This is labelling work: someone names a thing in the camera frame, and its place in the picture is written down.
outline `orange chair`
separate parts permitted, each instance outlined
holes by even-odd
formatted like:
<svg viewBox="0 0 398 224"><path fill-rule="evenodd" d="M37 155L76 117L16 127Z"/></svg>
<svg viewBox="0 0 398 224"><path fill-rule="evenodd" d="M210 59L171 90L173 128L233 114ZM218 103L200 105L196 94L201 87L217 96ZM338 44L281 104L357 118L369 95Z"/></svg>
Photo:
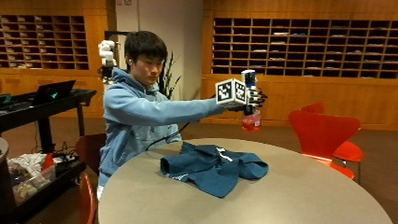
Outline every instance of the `orange chair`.
<svg viewBox="0 0 398 224"><path fill-rule="evenodd" d="M358 132L360 120L297 109L289 114L289 122L298 137L301 154L328 164L353 179L353 171L334 164L332 160L336 149Z"/></svg>
<svg viewBox="0 0 398 224"><path fill-rule="evenodd" d="M324 114L325 106L317 102L312 105L305 105L300 108L304 111ZM345 142L334 151L333 156L344 162L344 166L348 166L348 161L358 163L358 184L361 184L361 161L364 158L364 152L361 148L352 142Z"/></svg>
<svg viewBox="0 0 398 224"><path fill-rule="evenodd" d="M105 144L105 140L104 133L89 134L80 137L75 146L77 156L97 175L100 175L100 149Z"/></svg>
<svg viewBox="0 0 398 224"><path fill-rule="evenodd" d="M92 224L96 217L96 197L85 172L80 175L80 223Z"/></svg>

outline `ear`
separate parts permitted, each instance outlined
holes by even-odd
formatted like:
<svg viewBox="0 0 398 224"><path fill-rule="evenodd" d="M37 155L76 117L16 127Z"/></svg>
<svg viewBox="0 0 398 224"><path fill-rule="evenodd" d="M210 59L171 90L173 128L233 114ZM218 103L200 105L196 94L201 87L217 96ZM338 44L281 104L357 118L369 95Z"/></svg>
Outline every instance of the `ear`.
<svg viewBox="0 0 398 224"><path fill-rule="evenodd" d="M128 65L133 65L133 60L132 60L132 58L128 55L125 55L124 59L125 59L125 63Z"/></svg>

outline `wooden wall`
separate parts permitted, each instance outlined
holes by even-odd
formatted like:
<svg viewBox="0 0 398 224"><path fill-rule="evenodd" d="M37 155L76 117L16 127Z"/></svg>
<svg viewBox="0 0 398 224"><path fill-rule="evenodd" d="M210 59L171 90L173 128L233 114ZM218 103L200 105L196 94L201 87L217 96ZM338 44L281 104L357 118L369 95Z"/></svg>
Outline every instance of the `wooden wall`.
<svg viewBox="0 0 398 224"><path fill-rule="evenodd" d="M237 75L210 74L213 18L388 20L398 21L398 1L370 0L204 0L202 98L214 84ZM262 125L289 125L293 109L324 102L326 113L361 119L362 128L398 130L398 79L350 77L258 76L257 86L269 96L261 109ZM225 113L204 122L240 123L240 114Z"/></svg>

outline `gray table top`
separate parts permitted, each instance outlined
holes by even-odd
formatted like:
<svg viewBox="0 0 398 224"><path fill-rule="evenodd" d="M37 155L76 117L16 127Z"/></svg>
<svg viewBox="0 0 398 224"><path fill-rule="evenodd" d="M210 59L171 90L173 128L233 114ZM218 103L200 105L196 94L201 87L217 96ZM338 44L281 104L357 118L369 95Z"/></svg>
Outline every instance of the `gray table top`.
<svg viewBox="0 0 398 224"><path fill-rule="evenodd" d="M240 179L221 199L161 174L160 159L180 154L181 143L161 146L140 154L111 177L100 201L101 224L392 223L362 187L298 153L236 139L187 142L253 152L269 164L269 173L257 181Z"/></svg>

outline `laptop screen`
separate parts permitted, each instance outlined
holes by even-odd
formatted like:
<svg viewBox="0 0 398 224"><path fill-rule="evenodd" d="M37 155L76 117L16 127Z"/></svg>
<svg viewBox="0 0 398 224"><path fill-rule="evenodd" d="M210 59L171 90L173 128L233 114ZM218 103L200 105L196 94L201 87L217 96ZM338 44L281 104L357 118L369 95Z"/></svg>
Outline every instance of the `laptop screen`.
<svg viewBox="0 0 398 224"><path fill-rule="evenodd" d="M72 92L76 80L49 83L39 86L31 106L51 103L67 98Z"/></svg>

